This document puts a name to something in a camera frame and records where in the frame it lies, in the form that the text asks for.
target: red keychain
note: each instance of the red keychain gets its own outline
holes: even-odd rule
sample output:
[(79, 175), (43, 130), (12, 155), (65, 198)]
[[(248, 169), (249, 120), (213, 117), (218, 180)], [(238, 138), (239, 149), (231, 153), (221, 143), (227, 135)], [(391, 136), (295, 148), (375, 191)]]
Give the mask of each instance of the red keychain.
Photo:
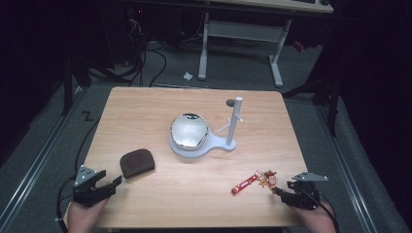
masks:
[(240, 192), (246, 186), (251, 185), (254, 181), (260, 180), (262, 178), (263, 178), (263, 172), (261, 172), (260, 170), (257, 170), (247, 180), (243, 181), (242, 183), (240, 183), (240, 184), (236, 185), (234, 188), (232, 188), (231, 193), (236, 194), (236, 193)]

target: person's hand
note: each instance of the person's hand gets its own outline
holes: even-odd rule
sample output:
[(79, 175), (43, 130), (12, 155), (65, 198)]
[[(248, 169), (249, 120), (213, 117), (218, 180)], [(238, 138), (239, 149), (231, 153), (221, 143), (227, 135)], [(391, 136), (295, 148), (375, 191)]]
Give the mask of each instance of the person's hand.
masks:
[[(332, 207), (326, 203), (322, 202), (328, 211), (334, 216)], [(322, 207), (317, 207), (313, 211), (300, 209), (297, 207), (289, 206), (293, 211), (295, 211), (300, 218), (302, 218), (303, 224), (312, 233), (335, 233), (334, 224), (330, 216)]]
[(92, 231), (97, 219), (109, 202), (107, 198), (92, 207), (85, 207), (79, 203), (71, 203), (67, 217), (69, 233), (89, 233)]

